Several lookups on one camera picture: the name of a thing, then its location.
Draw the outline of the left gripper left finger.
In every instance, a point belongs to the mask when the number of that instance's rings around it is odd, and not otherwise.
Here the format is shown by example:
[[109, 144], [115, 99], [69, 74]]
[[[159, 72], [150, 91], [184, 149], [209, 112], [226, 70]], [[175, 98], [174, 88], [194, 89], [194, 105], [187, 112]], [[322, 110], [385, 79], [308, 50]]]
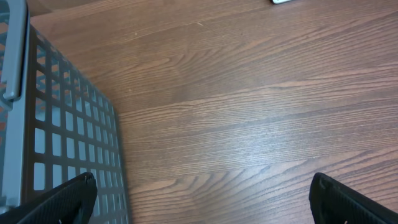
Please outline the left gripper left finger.
[[84, 172], [29, 203], [1, 215], [1, 224], [53, 224], [90, 221], [97, 198], [91, 172]]

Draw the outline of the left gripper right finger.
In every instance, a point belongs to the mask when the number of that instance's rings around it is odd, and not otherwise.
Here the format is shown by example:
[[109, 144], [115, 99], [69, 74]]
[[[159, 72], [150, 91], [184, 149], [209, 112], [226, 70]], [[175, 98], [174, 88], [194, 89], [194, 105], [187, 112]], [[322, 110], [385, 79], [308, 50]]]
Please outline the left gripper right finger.
[[309, 192], [315, 224], [397, 224], [397, 213], [317, 172]]

